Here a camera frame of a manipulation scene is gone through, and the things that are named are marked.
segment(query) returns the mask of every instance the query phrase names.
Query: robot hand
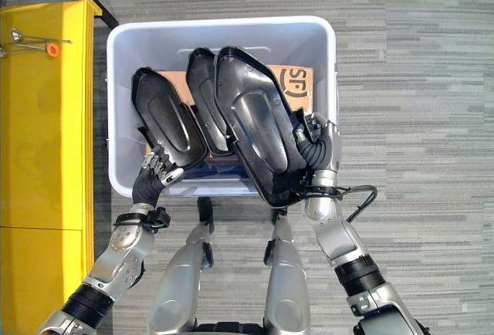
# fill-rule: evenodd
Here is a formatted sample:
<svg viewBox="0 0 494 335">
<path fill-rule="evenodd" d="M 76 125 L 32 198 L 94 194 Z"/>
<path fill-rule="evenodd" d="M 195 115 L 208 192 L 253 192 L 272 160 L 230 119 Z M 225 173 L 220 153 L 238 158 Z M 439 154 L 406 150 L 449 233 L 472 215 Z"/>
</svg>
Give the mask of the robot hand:
<svg viewBox="0 0 494 335">
<path fill-rule="evenodd" d="M 169 156 L 162 146 L 156 146 L 147 154 L 132 187 L 134 204 L 147 204 L 156 208 L 157 198 L 170 183 L 176 181 L 184 170 L 181 167 L 173 169 Z"/>
<path fill-rule="evenodd" d="M 107 249 L 62 309 L 42 325 L 40 334 L 96 333 L 112 305 L 142 277 L 154 234 L 170 222 L 164 208 L 156 208 L 157 199 L 183 173 L 168 160 L 161 146 L 153 148 L 134 182 L 131 210 L 118 216 Z"/>
<path fill-rule="evenodd" d="M 320 113 L 313 113 L 310 120 L 315 129 L 320 128 L 320 135 L 314 141 L 307 138 L 304 126 L 300 124 L 295 129 L 296 145 L 300 154 L 312 171 L 338 172 L 341 158 L 340 132 L 336 124 L 329 121 Z"/>
</svg>

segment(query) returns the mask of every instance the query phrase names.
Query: black cable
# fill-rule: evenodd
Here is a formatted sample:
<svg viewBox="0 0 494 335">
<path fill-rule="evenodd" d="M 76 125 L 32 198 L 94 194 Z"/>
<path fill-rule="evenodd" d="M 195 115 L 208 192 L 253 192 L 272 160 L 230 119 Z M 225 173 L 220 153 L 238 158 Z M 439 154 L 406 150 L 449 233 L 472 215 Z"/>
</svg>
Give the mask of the black cable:
<svg viewBox="0 0 494 335">
<path fill-rule="evenodd" d="M 353 192 L 365 192 L 365 191 L 370 191 L 370 195 L 365 199 L 365 201 L 357 206 L 357 210 L 354 211 L 352 214 L 350 214 L 347 218 L 347 222 L 351 223 L 367 206 L 372 204 L 372 202 L 376 199 L 377 197 L 377 188 L 370 184 L 366 184 L 363 186 L 356 186 L 353 188 Z"/>
<path fill-rule="evenodd" d="M 335 187 L 338 192 L 336 192 L 333 195 L 330 194 L 314 194 L 314 193 L 309 193 L 309 194 L 300 194 L 299 192 L 296 192 L 296 194 L 303 200 L 308 199 L 308 198 L 338 198 L 341 199 L 344 195 L 347 194 L 352 194 L 355 192 L 366 192 L 369 191 L 370 195 L 365 199 L 365 201 L 357 206 L 357 210 L 354 211 L 348 218 L 347 222 L 351 223 L 367 206 L 372 204 L 372 202 L 376 199 L 377 197 L 377 188 L 371 184 L 363 184 L 361 186 L 356 186 L 356 187 Z"/>
</svg>

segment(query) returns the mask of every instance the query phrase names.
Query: robot forearm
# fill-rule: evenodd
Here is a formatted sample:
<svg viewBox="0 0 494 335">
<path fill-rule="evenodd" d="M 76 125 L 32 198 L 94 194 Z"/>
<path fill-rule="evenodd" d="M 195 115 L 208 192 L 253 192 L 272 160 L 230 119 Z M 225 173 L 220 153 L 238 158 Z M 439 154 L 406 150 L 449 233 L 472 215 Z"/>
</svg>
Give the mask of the robot forearm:
<svg viewBox="0 0 494 335">
<path fill-rule="evenodd" d="M 139 281 L 144 258 L 154 245 L 154 234 L 170 222 L 164 208 L 155 209 L 157 198 L 183 173 L 177 167 L 168 171 L 169 166 L 162 148 L 154 148 L 147 155 L 134 183 L 131 210 L 118 216 L 107 249 L 62 309 L 42 325 L 39 334 L 94 334 L 112 305 Z"/>
<path fill-rule="evenodd" d="M 313 185 L 336 187 L 336 173 L 314 172 Z M 306 200 L 317 241 L 347 292 L 347 302 L 355 316 L 364 316 L 355 334 L 373 335 L 387 328 L 400 335 L 427 334 L 408 312 L 394 287 L 386 282 L 352 225 L 341 217 L 335 198 L 314 195 Z"/>
<path fill-rule="evenodd" d="M 153 248 L 156 228 L 169 222 L 163 209 L 158 208 L 158 213 L 150 205 L 134 204 L 129 213 L 119 216 L 107 249 L 62 309 L 45 322 L 40 334 L 48 330 L 74 335 L 96 332 L 112 305 L 144 273 L 144 258 Z"/>
</svg>

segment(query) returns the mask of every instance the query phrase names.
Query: black connector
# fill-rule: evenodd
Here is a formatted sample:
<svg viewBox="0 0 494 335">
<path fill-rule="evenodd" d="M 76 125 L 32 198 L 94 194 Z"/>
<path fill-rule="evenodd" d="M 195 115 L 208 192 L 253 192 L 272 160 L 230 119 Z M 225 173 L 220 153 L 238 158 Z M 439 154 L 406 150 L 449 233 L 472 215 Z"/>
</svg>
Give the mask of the black connector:
<svg viewBox="0 0 494 335">
<path fill-rule="evenodd" d="M 348 296 L 371 290 L 386 282 L 370 255 L 360 256 L 338 266 L 334 272 Z"/>
<path fill-rule="evenodd" d="M 96 329 L 113 303 L 106 294 L 82 283 L 63 305 L 62 311 Z"/>
</svg>

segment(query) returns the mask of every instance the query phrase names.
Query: cardboard box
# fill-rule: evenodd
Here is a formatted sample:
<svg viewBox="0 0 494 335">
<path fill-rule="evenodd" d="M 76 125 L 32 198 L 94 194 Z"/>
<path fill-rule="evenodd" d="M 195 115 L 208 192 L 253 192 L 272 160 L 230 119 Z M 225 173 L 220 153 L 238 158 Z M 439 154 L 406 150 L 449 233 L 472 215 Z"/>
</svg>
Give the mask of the cardboard box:
<svg viewBox="0 0 494 335">
<path fill-rule="evenodd" d="M 292 111 L 303 107 L 305 113 L 312 113 L 313 109 L 313 75 L 314 71 L 309 67 L 268 65 L 278 79 L 279 85 L 285 95 Z M 194 105 L 194 100 L 187 82 L 185 71 L 158 71 L 162 76 L 170 80 L 178 92 L 181 100 L 189 106 Z"/>
</svg>

